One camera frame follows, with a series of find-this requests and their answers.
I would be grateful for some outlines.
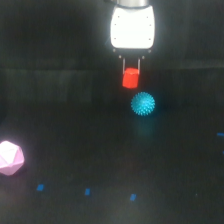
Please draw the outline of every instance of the red block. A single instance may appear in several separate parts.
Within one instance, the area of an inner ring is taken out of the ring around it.
[[[123,77],[123,87],[134,89],[138,87],[139,70],[127,68]]]

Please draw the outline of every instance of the blue spiky ball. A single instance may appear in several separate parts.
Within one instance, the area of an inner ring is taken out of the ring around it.
[[[155,109],[155,100],[148,93],[138,93],[131,101],[132,110],[140,116],[147,116]]]

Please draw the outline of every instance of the dark surface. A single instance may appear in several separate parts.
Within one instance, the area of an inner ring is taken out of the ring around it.
[[[122,87],[122,63],[105,70],[2,70],[3,96],[17,102],[128,104],[135,93],[153,95],[158,107],[224,106],[224,69],[142,72],[139,87]]]
[[[223,113],[13,104],[0,139],[26,164],[0,176],[1,224],[224,223]]]

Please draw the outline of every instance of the toy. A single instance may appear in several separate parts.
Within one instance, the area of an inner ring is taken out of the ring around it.
[[[11,142],[4,141],[0,144],[0,173],[7,176],[13,175],[24,164],[22,149]]]
[[[138,93],[132,99],[131,107],[136,114],[147,116],[155,109],[155,100],[148,93]]]
[[[130,201],[134,201],[136,199],[136,194],[132,194],[130,197]]]
[[[37,191],[43,191],[44,190],[44,185],[43,184],[39,184],[37,186]]]

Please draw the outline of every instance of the pink ball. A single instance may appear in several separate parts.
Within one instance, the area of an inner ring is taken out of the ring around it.
[[[0,144],[0,173],[13,175],[23,166],[24,161],[23,151],[18,145],[8,141]]]

